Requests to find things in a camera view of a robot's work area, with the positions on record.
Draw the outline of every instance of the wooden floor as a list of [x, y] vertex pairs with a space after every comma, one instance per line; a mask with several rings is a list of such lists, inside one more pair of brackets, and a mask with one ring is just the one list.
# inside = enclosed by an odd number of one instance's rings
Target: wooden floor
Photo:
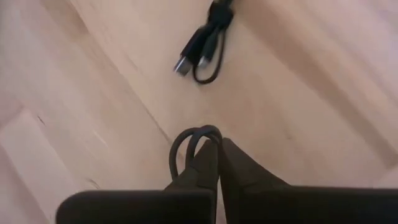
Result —
[[172, 68], [210, 2], [0, 0], [1, 223], [164, 188], [171, 142], [203, 124], [290, 184], [398, 187], [398, 1], [236, 0], [198, 86]]

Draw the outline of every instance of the black cord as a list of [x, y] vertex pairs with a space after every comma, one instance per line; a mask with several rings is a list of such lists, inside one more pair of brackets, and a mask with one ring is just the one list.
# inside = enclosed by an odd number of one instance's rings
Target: black cord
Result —
[[[224, 58], [226, 30], [231, 24], [234, 12], [230, 8], [233, 0], [213, 2], [208, 12], [206, 25], [200, 27], [192, 36], [180, 54], [180, 60], [174, 70], [181, 75], [186, 75], [191, 69], [193, 79], [199, 84], [209, 84], [218, 77]], [[212, 61], [221, 36], [220, 55], [215, 71], [210, 78], [200, 80], [197, 72], [205, 68]]]
[[217, 144], [218, 149], [221, 149], [223, 136], [221, 135], [218, 128], [212, 125], [206, 125], [201, 128], [190, 128], [183, 131], [181, 134], [177, 136], [174, 140], [172, 147], [170, 148], [169, 154], [169, 167], [170, 173], [172, 175], [172, 180], [175, 180], [178, 177], [178, 170], [177, 170], [177, 153], [180, 145], [186, 138], [192, 136], [187, 147], [187, 155], [185, 158], [185, 168], [187, 168], [190, 163], [192, 162], [193, 158], [195, 157], [195, 150], [199, 140], [206, 136], [215, 144]]

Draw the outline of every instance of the light wood floor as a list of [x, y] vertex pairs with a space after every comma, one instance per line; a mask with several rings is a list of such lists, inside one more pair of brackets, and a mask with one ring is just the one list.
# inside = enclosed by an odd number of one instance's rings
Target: light wood floor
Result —
[[0, 0], [1, 223], [162, 189], [174, 137], [203, 124], [290, 184], [398, 187], [398, 1], [236, 0], [198, 86], [172, 67], [210, 2]]

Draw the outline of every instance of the usb cable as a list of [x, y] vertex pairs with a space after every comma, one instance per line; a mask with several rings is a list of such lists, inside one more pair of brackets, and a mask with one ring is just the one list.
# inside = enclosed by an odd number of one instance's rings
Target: usb cable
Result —
[[[182, 50], [174, 71], [185, 76], [192, 70], [193, 79], [202, 85], [209, 84], [217, 78], [223, 63], [226, 30], [234, 17], [234, 12], [230, 8], [232, 1], [220, 0], [211, 3], [207, 23], [194, 33]], [[198, 68], [206, 68], [213, 60], [220, 37], [221, 47], [216, 69], [210, 78], [200, 80], [197, 76]]]

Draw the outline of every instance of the black object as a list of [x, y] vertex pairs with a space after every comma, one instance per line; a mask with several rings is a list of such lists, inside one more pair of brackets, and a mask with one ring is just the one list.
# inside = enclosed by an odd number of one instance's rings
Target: black object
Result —
[[[174, 68], [176, 72], [186, 75], [192, 69], [193, 78], [199, 84], [208, 84], [217, 78], [223, 63], [226, 30], [234, 17], [230, 8], [231, 3], [232, 0], [223, 0], [211, 4], [207, 23], [194, 33], [182, 50], [180, 60]], [[205, 68], [213, 60], [219, 36], [221, 36], [221, 48], [216, 69], [210, 78], [200, 80], [197, 69]]]
[[[398, 190], [295, 187], [252, 160], [214, 126], [184, 131], [170, 152], [192, 135], [188, 163], [163, 191], [76, 194], [57, 212], [58, 224], [214, 223], [217, 182], [228, 223], [398, 223]], [[195, 147], [208, 136], [201, 149]]]

